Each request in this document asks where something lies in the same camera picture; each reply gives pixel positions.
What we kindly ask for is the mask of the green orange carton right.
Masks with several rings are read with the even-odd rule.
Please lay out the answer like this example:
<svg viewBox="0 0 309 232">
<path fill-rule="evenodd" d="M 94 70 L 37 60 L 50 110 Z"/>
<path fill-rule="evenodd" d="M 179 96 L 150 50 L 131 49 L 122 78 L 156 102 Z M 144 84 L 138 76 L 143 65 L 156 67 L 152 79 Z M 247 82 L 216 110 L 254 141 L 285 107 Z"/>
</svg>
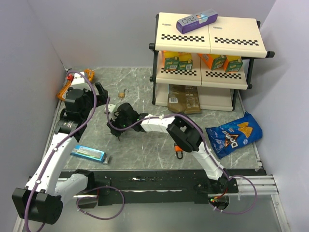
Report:
<svg viewBox="0 0 309 232">
<path fill-rule="evenodd" d="M 240 56 L 226 56 L 223 69 L 226 73 L 238 72 L 242 65 L 243 61 Z"/>
</svg>

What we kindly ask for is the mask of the green yellow carton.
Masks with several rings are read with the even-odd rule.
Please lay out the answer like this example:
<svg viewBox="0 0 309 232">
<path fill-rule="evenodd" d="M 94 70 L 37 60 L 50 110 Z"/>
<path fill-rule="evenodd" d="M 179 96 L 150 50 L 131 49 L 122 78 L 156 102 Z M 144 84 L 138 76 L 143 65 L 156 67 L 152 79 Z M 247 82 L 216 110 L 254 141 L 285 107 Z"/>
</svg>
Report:
<svg viewBox="0 0 309 232">
<path fill-rule="evenodd" d="M 179 66 L 179 53 L 172 51 L 163 51 L 164 55 L 164 69 L 177 70 Z"/>
<path fill-rule="evenodd" d="M 179 66 L 178 70 L 191 70 L 193 66 L 193 59 L 191 53 L 179 52 Z"/>
</svg>

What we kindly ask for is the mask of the blue Doritos chip bag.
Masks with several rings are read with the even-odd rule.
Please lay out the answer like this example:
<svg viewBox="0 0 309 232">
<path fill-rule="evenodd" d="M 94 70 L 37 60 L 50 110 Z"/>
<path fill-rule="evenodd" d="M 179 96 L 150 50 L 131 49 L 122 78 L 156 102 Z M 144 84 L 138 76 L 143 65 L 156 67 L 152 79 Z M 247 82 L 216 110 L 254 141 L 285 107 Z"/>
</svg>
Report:
<svg viewBox="0 0 309 232">
<path fill-rule="evenodd" d="M 260 140 L 263 132 L 254 117 L 245 112 L 244 116 L 222 124 L 206 128 L 210 144 L 217 156 L 222 159 L 235 150 Z"/>
</svg>

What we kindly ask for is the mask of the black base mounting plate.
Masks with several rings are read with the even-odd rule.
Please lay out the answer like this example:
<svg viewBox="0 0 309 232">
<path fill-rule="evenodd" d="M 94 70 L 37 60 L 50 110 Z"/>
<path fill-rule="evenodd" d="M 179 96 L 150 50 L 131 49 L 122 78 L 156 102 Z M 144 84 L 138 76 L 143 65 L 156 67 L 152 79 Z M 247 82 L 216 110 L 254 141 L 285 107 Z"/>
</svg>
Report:
<svg viewBox="0 0 309 232">
<path fill-rule="evenodd" d="M 208 203 L 209 196 L 227 194 L 233 183 L 211 180 L 202 169 L 121 170 L 93 172 L 84 193 L 97 195 L 99 205 L 114 203 Z"/>
</svg>

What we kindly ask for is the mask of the green yellow carton left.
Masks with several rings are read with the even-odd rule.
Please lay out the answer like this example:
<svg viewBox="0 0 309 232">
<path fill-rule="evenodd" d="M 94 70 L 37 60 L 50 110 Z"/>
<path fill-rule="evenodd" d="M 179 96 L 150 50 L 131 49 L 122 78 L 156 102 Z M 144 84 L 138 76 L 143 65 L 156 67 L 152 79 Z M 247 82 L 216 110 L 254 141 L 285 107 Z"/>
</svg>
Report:
<svg viewBox="0 0 309 232">
<path fill-rule="evenodd" d="M 179 53 L 172 51 L 163 51 L 164 55 L 164 69 L 177 70 L 179 66 Z"/>
</svg>

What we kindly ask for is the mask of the brown coffee bag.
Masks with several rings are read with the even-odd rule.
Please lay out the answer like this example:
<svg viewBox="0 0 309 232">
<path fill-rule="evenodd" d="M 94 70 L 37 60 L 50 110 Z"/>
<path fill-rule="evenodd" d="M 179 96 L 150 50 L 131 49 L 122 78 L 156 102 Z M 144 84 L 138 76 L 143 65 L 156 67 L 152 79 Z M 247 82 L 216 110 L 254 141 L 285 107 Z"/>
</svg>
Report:
<svg viewBox="0 0 309 232">
<path fill-rule="evenodd" d="M 169 85 L 168 110 L 174 113 L 201 113 L 197 87 Z"/>
</svg>

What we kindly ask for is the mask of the blue snack bar packet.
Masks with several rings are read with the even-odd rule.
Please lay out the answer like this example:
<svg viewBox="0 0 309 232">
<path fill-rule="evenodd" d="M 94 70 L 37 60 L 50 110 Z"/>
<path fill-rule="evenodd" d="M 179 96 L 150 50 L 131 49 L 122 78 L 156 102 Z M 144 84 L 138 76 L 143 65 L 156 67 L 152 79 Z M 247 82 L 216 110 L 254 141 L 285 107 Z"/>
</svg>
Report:
<svg viewBox="0 0 309 232">
<path fill-rule="evenodd" d="M 83 145 L 76 145 L 71 155 L 102 164 L 108 164 L 109 162 L 109 157 L 106 152 Z"/>
</svg>

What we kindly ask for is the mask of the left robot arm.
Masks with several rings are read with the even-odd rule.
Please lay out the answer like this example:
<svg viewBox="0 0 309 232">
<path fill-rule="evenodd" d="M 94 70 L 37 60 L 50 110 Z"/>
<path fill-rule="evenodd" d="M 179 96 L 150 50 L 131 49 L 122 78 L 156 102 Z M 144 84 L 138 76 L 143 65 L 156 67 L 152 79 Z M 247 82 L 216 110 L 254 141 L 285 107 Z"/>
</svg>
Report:
<svg viewBox="0 0 309 232">
<path fill-rule="evenodd" d="M 55 224 L 63 206 L 77 193 L 90 194 L 95 190 L 94 173 L 77 169 L 63 183 L 57 180 L 87 125 L 93 107 L 105 105 L 108 91 L 96 82 L 98 95 L 86 88 L 70 87 L 65 108 L 56 123 L 50 147 L 35 174 L 25 187 L 16 188 L 12 200 L 20 218 L 45 224 Z"/>
</svg>

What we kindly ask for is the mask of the orange snack bag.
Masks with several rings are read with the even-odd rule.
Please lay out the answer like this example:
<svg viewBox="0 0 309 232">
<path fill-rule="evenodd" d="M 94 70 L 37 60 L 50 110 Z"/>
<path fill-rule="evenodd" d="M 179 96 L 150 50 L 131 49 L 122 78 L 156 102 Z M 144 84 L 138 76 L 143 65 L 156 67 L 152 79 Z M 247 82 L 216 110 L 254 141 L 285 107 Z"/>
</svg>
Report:
<svg viewBox="0 0 309 232">
<path fill-rule="evenodd" d="M 81 72 L 84 76 L 87 77 L 88 81 L 89 82 L 92 82 L 93 78 L 94 78 L 94 75 L 95 75 L 95 72 L 93 70 L 90 70 L 90 69 L 85 69 L 83 72 Z M 69 82 L 67 80 L 66 84 L 62 87 L 62 89 L 57 93 L 57 98 L 64 101 L 65 98 L 66 98 L 66 94 L 68 92 L 68 88 L 69 87 Z"/>
</svg>

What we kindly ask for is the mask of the orange black padlock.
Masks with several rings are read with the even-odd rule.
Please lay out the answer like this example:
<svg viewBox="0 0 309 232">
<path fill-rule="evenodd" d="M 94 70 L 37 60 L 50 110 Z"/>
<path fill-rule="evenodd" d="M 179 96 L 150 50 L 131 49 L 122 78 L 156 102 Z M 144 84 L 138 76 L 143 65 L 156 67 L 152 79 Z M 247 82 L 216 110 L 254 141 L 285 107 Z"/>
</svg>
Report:
<svg viewBox="0 0 309 232">
<path fill-rule="evenodd" d="M 174 143 L 174 151 L 176 154 L 176 158 L 179 160 L 183 159 L 183 150 L 176 144 Z"/>
</svg>

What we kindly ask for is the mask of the brass padlock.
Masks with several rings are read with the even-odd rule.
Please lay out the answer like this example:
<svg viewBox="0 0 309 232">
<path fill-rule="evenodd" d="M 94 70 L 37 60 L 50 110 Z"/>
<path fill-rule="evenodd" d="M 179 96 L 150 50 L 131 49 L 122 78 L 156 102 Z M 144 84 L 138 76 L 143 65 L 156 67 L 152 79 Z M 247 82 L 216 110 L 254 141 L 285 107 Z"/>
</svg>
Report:
<svg viewBox="0 0 309 232">
<path fill-rule="evenodd" d="M 124 89 L 122 92 L 119 92 L 118 97 L 123 99 L 126 96 L 126 93 L 128 93 L 128 89 Z"/>
</svg>

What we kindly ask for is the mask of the beige three-tier shelf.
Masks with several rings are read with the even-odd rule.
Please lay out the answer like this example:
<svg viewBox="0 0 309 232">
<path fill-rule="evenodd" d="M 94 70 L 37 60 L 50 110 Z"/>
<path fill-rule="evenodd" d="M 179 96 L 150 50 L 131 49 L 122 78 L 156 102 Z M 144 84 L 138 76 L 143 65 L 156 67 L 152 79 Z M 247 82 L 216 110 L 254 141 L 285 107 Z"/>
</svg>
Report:
<svg viewBox="0 0 309 232">
<path fill-rule="evenodd" d="M 156 16 L 155 39 L 149 44 L 154 53 L 152 103 L 167 106 L 175 102 L 169 96 L 172 85 L 193 86 L 202 109 L 232 111 L 238 92 L 252 87 L 254 61 L 275 55 L 265 49 L 260 22 L 220 16 L 182 34 L 176 27 L 179 19 L 193 17 L 163 12 Z"/>
</svg>

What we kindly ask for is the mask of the orange green carton tilted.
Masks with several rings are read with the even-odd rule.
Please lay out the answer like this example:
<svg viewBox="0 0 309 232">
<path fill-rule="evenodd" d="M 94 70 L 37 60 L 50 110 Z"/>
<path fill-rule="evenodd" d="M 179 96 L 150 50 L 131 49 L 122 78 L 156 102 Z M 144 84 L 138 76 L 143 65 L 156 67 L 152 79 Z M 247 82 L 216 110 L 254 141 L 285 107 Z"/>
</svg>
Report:
<svg viewBox="0 0 309 232">
<path fill-rule="evenodd" d="M 216 70 L 218 68 L 221 68 L 226 60 L 225 55 L 198 54 L 198 56 L 210 70 Z"/>
</svg>

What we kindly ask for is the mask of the purple rectangular box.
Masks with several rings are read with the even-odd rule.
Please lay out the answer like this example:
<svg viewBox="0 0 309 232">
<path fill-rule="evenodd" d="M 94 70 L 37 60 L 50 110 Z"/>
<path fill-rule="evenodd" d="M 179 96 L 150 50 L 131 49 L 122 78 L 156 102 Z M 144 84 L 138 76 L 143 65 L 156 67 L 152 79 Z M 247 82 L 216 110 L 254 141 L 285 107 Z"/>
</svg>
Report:
<svg viewBox="0 0 309 232">
<path fill-rule="evenodd" d="M 213 10 L 205 10 L 177 20 L 176 29 L 181 34 L 194 31 L 217 21 L 218 13 Z"/>
</svg>

